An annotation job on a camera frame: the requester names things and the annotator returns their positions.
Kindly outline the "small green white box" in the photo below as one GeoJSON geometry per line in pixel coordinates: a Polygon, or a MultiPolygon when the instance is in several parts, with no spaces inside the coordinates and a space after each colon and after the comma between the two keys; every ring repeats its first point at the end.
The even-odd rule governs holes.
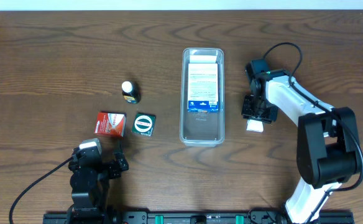
{"type": "Polygon", "coordinates": [[[264,124],[261,121],[248,119],[246,130],[257,132],[257,133],[262,133],[264,131],[264,124]]]}

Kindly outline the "blue white medicine box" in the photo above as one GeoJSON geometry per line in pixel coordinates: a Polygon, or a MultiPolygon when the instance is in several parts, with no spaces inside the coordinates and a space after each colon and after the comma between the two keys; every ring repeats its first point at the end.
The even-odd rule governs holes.
{"type": "Polygon", "coordinates": [[[189,112],[219,109],[218,64],[189,63],[187,102],[189,112]]]}

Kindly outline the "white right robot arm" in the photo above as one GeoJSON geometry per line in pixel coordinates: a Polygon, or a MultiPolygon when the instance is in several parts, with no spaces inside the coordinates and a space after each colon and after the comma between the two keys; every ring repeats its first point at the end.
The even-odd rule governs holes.
{"type": "Polygon", "coordinates": [[[297,83],[292,73],[249,64],[251,95],[242,115],[247,130],[261,132],[283,111],[297,126],[296,163],[300,180],[281,212],[262,212],[268,223],[352,223],[350,213],[320,210],[334,192],[348,192],[363,181],[363,152],[356,116],[335,108],[297,83]]]}

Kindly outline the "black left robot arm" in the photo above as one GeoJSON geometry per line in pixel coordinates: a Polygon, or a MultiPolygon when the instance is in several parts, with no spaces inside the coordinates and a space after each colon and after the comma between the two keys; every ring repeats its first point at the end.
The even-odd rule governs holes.
{"type": "Polygon", "coordinates": [[[116,144],[113,158],[102,160],[99,139],[88,139],[74,148],[68,168],[73,205],[67,211],[67,223],[120,223],[121,214],[107,205],[109,181],[121,177],[129,164],[116,144]]]}

